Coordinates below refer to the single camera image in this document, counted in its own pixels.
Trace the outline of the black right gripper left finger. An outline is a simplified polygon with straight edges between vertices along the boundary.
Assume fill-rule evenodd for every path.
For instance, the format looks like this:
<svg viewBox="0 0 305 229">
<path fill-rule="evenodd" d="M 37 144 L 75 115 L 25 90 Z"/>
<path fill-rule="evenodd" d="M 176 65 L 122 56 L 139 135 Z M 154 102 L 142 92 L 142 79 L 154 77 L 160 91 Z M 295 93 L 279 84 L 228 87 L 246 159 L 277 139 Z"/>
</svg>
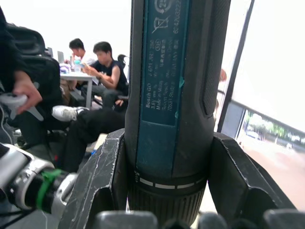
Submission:
<svg viewBox="0 0 305 229">
<path fill-rule="evenodd" d="M 124 229 L 127 172 L 124 129 L 110 133 L 80 170 L 60 229 Z"/>
</svg>

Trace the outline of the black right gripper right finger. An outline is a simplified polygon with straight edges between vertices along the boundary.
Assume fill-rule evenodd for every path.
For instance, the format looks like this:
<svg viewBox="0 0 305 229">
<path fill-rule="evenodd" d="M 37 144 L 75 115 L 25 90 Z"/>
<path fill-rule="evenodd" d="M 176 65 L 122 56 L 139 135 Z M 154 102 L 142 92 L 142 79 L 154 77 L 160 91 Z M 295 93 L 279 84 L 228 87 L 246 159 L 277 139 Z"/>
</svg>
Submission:
<svg viewBox="0 0 305 229">
<path fill-rule="evenodd" d="M 216 210 L 225 220 L 261 221 L 267 210 L 295 208 L 269 173 L 234 139 L 221 133 L 213 138 L 208 184 Z"/>
</svg>

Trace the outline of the person's bare hand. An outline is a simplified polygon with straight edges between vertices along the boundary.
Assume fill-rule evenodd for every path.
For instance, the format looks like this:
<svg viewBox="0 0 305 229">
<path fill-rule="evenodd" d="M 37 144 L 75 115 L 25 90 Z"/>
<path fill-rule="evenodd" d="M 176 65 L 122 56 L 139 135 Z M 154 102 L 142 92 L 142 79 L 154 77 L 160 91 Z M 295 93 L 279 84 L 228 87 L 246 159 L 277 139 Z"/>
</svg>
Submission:
<svg viewBox="0 0 305 229">
<path fill-rule="evenodd" d="M 27 73 L 23 71 L 16 71 L 14 73 L 14 76 L 15 85 L 13 93 L 15 95 L 26 95 L 28 98 L 26 103 L 17 109 L 16 113 L 19 115 L 40 103 L 42 101 L 42 96 L 36 89 L 35 85 L 31 81 L 31 78 L 28 76 Z"/>
</svg>

